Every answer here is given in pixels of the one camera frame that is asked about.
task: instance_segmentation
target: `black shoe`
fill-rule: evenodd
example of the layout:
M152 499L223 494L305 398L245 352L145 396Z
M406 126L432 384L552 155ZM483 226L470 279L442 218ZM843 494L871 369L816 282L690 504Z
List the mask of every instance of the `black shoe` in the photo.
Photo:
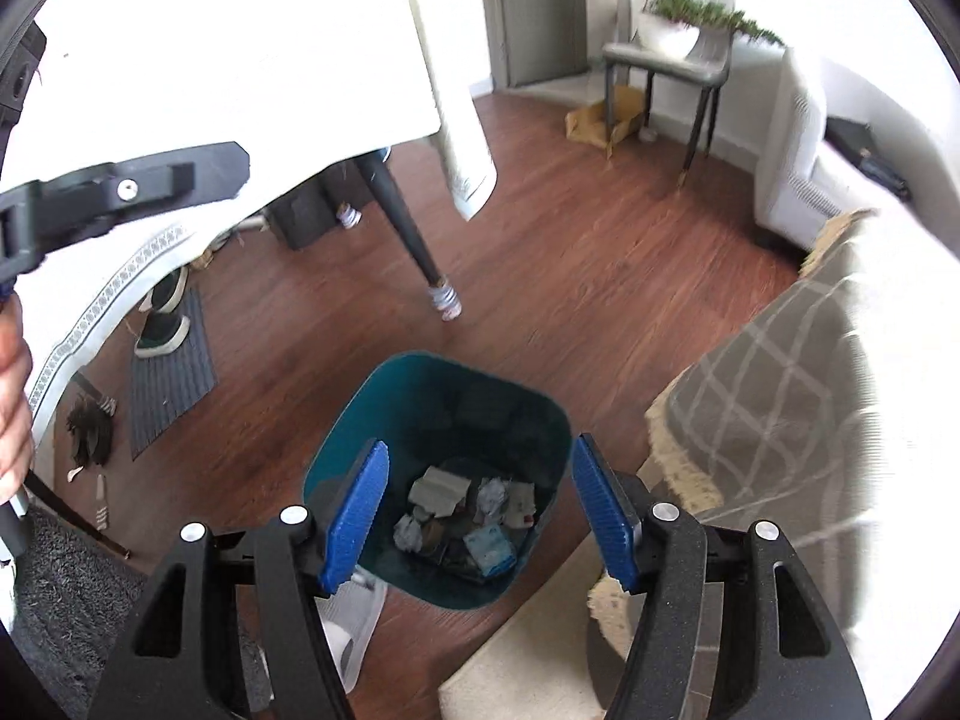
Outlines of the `black shoe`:
M160 357L179 349L190 331L190 319L182 314L157 314L151 312L137 339L133 354L146 359Z
M169 314L179 306L186 288L186 266L177 268L160 279L140 305L141 314L155 311L157 314Z

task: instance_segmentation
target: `reddish brown floor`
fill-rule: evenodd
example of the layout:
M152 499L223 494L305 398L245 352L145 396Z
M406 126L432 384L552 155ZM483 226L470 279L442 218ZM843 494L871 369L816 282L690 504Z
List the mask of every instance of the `reddish brown floor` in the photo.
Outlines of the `reddish brown floor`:
M478 100L499 181L465 223L429 146L398 146L391 169L464 303L443 324L379 209L292 252L243 235L208 271L203 295L219 385L135 463L124 396L133 335L121 325L88 375L120 400L107 467L109 534L149 569L184 522L256 525L299 499L304 469L378 362L429 349L546 392L611 462L647 453L643 414L684 367L795 278L796 264L750 239L752 180L698 156L683 191L683 148L630 139L608 163L563 138L563 109ZM137 317L131 319L136 330ZM65 401L73 399L73 392ZM93 515L94 475L66 485L64 404L58 490ZM473 613L392 591L350 700L361 718L439 716L437 686L556 570L587 534L566 483L529 565L500 602Z

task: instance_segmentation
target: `black bag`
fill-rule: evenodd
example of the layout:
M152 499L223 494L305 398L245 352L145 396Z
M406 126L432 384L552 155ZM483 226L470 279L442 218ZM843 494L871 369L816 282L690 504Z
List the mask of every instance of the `black bag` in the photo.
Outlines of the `black bag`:
M851 122L827 116L827 143L837 149L853 167L884 189L891 191L901 202L913 200L910 187L893 165L877 154L877 145L870 134L869 124Z

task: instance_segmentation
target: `gray door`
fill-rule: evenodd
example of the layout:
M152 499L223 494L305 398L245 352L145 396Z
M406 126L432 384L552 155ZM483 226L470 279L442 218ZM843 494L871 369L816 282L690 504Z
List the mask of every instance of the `gray door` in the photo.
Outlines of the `gray door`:
M500 0L509 86L587 71L587 0Z

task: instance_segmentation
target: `finger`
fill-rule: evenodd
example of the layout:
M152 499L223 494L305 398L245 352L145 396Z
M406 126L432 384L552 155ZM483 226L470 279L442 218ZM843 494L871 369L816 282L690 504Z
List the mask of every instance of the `finger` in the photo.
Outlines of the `finger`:
M20 396L20 405L13 414L10 424L0 434L0 473L13 468L23 446L31 442L32 415L27 398Z
M34 360L30 356L27 344L20 342L20 353L11 362L11 365L0 372L0 433L13 419L20 402L25 400L23 392L34 367Z
M34 440L30 438L21 448L10 470L0 474L0 506L13 498L13 493L22 487L32 459L34 459Z
M0 370L6 370L19 355L23 343L23 311L16 293L0 310Z

